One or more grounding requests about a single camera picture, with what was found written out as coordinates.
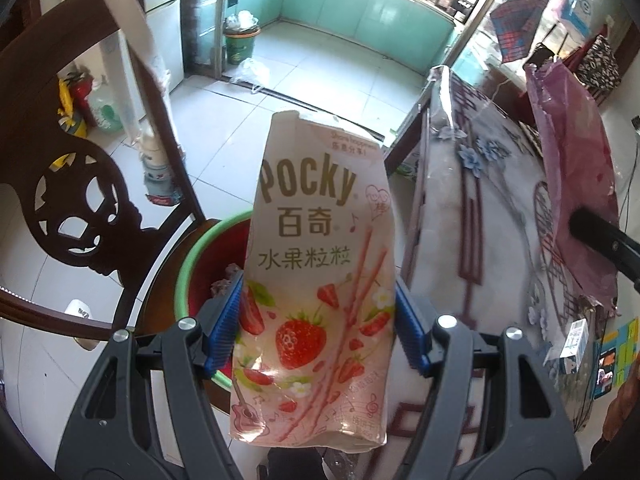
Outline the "pink plastic wrapper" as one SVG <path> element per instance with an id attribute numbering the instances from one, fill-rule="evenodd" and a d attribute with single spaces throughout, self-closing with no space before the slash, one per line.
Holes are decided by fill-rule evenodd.
<path id="1" fill-rule="evenodd" d="M 618 203 L 608 136 L 598 104 L 561 61 L 525 67 L 551 198 L 552 235 L 584 294 L 612 309 L 613 263 L 570 234 L 570 216 L 586 207 L 616 226 Z"/>

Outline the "dark wooden chair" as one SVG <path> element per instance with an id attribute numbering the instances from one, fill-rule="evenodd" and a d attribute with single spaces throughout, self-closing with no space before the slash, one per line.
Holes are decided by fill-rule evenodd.
<path id="1" fill-rule="evenodd" d="M 142 226 L 111 156 L 63 131 L 56 117 L 58 71 L 116 32 L 126 38 L 146 116 L 182 193 L 157 228 Z M 1 292 L 2 318 L 62 336 L 107 340 L 126 327 L 140 288 L 175 232 L 205 223 L 180 155 L 164 75 L 138 0 L 65 0 L 2 51 L 2 183 L 16 194 L 30 234 L 49 257 L 104 276 L 115 273 L 122 284 L 107 322 L 48 309 L 7 289 Z"/>

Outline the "pink Pocky strawberry pouch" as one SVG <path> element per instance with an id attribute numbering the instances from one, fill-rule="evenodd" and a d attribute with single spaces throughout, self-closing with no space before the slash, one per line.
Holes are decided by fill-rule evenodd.
<path id="1" fill-rule="evenodd" d="M 273 115 L 232 353 L 232 439 L 347 453 L 384 444 L 394 235 L 375 141 L 333 118 Z"/>

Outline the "teal kitchen cabinets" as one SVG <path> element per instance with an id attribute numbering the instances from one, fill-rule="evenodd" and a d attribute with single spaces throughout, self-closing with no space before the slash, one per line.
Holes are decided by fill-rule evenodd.
<path id="1" fill-rule="evenodd" d="M 418 0 L 238 0 L 260 24 L 302 25 L 354 42 L 426 74 L 459 36 L 454 20 Z"/>

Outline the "floral patterned tablecloth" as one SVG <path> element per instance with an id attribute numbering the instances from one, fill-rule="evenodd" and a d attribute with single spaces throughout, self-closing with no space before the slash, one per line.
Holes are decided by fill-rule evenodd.
<path id="1" fill-rule="evenodd" d="M 570 324 L 584 318 L 593 300 L 555 245 L 542 158 L 518 125 L 447 66 L 432 70 L 428 92 L 398 280 L 414 300 L 429 301 L 477 333 L 499 336 L 519 328 L 561 398 L 576 440 L 570 410 L 590 397 L 599 349 L 589 335 L 579 365 L 560 358 Z M 472 378 L 460 464 L 477 452 L 485 379 L 484 370 Z M 397 337 L 387 386 L 387 442 L 363 455 L 362 478 L 398 479 L 432 385 L 409 365 Z M 631 415 L 612 441 L 598 446 L 590 464 L 582 462 L 576 479 L 628 476 L 639 463 L 638 441 L 639 419 Z"/>

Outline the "plaid hanging cloth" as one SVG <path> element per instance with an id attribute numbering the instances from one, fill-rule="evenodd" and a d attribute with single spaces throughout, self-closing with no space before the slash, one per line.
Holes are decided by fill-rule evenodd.
<path id="1" fill-rule="evenodd" d="M 526 58 L 548 3 L 549 0 L 506 0 L 490 12 L 503 63 Z"/>

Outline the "green kitchen trash bin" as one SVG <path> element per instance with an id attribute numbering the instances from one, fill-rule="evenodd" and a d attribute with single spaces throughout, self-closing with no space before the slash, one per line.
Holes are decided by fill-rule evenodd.
<path id="1" fill-rule="evenodd" d="M 253 56 L 255 41 L 260 34 L 260 27 L 255 26 L 242 32 L 224 32 L 224 44 L 226 45 L 227 62 L 238 66 L 243 61 Z"/>

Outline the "white blue milk carton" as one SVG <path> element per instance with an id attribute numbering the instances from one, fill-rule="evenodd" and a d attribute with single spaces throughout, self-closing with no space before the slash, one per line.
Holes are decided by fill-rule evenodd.
<path id="1" fill-rule="evenodd" d="M 576 365 L 582 362 L 589 339 L 588 321 L 580 318 L 570 324 L 570 330 L 563 344 L 560 358 L 573 361 Z"/>

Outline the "red bucket with green rim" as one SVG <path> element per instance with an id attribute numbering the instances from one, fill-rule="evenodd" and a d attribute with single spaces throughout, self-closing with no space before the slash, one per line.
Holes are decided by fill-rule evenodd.
<path id="1" fill-rule="evenodd" d="M 224 219 L 208 228 L 186 254 L 178 273 L 175 288 L 174 315 L 177 321 L 195 318 L 207 300 L 213 298 L 212 285 L 227 277 L 227 269 L 234 264 L 242 269 L 245 261 L 250 216 L 244 211 Z M 240 293 L 236 292 L 231 304 L 224 307 L 216 333 L 210 340 L 222 346 L 207 370 L 212 382 L 227 392 L 231 391 L 231 357 L 235 336 L 239 331 Z"/>

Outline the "white two-door refrigerator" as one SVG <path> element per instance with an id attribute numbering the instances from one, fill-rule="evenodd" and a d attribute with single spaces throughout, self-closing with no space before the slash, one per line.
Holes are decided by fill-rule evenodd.
<path id="1" fill-rule="evenodd" d="M 143 0 L 146 21 L 170 73 L 169 90 L 183 81 L 180 0 Z"/>

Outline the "white plastic bag on floor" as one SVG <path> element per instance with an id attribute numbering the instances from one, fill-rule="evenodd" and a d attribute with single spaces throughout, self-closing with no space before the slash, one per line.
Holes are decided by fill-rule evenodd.
<path id="1" fill-rule="evenodd" d="M 262 92 L 271 87 L 270 68 L 254 58 L 246 58 L 230 77 L 230 84 L 241 86 L 252 93 Z"/>

